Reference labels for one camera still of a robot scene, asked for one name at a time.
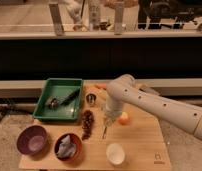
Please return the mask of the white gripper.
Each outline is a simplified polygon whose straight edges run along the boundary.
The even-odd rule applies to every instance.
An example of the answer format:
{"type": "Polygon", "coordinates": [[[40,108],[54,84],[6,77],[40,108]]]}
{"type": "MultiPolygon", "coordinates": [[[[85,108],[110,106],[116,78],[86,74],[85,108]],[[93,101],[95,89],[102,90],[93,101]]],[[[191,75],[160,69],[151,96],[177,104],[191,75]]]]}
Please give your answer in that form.
{"type": "Polygon", "coordinates": [[[106,104],[103,105],[102,111],[104,113],[104,125],[111,126],[120,116],[120,111],[109,109],[106,104]]]}

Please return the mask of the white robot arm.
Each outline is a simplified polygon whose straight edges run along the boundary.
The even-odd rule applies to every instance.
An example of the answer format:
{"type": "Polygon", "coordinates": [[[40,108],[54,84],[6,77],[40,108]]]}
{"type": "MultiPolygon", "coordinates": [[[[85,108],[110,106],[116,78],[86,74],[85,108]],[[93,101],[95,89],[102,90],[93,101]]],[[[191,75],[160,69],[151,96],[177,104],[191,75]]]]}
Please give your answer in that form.
{"type": "Polygon", "coordinates": [[[135,78],[125,74],[111,80],[106,91],[104,125],[111,126],[122,114],[125,103],[165,120],[202,141],[202,107],[150,94],[135,88],[135,78]]]}

